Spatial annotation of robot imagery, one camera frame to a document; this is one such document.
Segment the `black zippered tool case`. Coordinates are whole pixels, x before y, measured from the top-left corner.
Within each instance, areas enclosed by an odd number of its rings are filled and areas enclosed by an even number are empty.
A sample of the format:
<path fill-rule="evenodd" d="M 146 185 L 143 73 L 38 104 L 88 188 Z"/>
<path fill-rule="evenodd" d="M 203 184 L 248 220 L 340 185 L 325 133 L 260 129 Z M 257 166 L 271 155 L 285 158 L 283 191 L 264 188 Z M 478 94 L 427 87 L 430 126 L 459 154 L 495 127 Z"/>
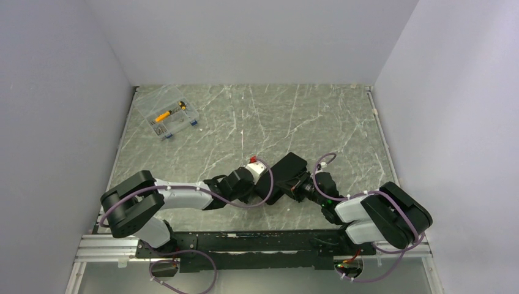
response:
<path fill-rule="evenodd" d="M 287 155 L 282 157 L 272 167 L 271 171 L 274 176 L 274 186 L 272 189 L 271 196 L 267 199 L 266 204 L 273 205 L 276 203 L 284 194 L 285 191 L 279 186 L 282 182 L 291 181 L 299 176 L 301 173 L 307 171 L 308 162 L 299 157 L 298 155 L 289 152 Z M 255 184 L 253 189 L 254 193 L 259 196 L 262 200 L 266 198 L 271 186 L 271 179 L 269 172 L 265 172 L 258 182 Z"/>

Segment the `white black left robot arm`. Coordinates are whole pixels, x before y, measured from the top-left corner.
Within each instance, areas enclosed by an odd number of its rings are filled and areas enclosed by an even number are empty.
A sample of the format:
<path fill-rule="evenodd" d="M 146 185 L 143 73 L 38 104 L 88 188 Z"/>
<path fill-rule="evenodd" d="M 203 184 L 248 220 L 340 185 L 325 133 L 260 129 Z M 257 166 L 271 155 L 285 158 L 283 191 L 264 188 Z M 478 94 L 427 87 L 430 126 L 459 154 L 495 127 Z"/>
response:
<path fill-rule="evenodd" d="M 101 196 L 104 214 L 99 226 L 109 228 L 114 238 L 135 236 L 160 257 L 168 257 L 175 251 L 176 240 L 170 224 L 158 219 L 157 212 L 184 208 L 210 211 L 226 205 L 246 208 L 242 202 L 264 175 L 273 188 L 273 172 L 260 162 L 196 183 L 168 182 L 142 170 Z"/>

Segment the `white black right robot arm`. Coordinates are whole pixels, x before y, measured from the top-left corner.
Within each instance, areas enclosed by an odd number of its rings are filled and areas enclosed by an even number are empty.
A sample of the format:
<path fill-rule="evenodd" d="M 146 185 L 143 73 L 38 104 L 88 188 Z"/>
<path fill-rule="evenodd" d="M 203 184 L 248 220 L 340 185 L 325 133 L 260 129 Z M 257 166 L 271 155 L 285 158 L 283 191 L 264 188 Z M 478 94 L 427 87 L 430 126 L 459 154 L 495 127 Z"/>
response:
<path fill-rule="evenodd" d="M 295 201 L 318 204 L 330 223 L 344 225 L 345 232 L 337 238 L 344 254 L 381 241 L 405 250 L 433 224 L 431 214 L 392 181 L 377 190 L 342 195 L 330 173 L 306 171 L 286 181 L 283 191 Z"/>

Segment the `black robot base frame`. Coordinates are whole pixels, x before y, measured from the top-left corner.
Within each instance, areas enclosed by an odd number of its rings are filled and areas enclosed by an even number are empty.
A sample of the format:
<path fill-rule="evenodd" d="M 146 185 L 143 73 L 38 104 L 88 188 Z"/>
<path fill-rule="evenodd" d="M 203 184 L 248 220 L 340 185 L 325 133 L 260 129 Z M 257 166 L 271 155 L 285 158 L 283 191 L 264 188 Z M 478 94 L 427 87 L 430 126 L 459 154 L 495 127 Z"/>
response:
<path fill-rule="evenodd" d="M 176 232 L 174 240 L 151 250 L 138 242 L 138 259 L 176 258 L 180 273 L 211 270 L 201 251 L 218 270 L 313 268 L 332 270 L 344 258 L 376 254 L 370 243 L 354 244 L 339 228 L 323 230 L 277 230 L 249 232 Z"/>

